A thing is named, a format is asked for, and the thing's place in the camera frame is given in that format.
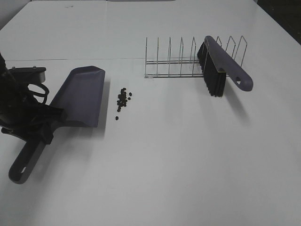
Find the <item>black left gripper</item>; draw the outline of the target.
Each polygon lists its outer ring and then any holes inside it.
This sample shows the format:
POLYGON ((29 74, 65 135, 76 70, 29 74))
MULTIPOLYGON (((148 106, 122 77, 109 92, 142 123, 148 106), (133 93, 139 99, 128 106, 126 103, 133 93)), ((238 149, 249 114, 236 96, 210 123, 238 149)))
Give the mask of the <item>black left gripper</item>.
POLYGON ((0 131, 24 141, 42 140, 51 144, 54 135, 51 118, 66 118, 63 108, 42 104, 35 98, 0 98, 0 131))

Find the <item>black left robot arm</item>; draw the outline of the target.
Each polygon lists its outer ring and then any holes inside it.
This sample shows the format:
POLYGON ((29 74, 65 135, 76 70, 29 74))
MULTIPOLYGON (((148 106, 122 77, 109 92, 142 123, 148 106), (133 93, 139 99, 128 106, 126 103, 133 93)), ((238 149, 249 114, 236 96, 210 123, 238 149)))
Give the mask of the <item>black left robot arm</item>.
POLYGON ((50 144, 54 138, 52 123, 66 118, 64 109, 46 104, 49 89, 44 67, 8 69, 0 59, 0 126, 4 134, 24 141, 41 140, 50 144))

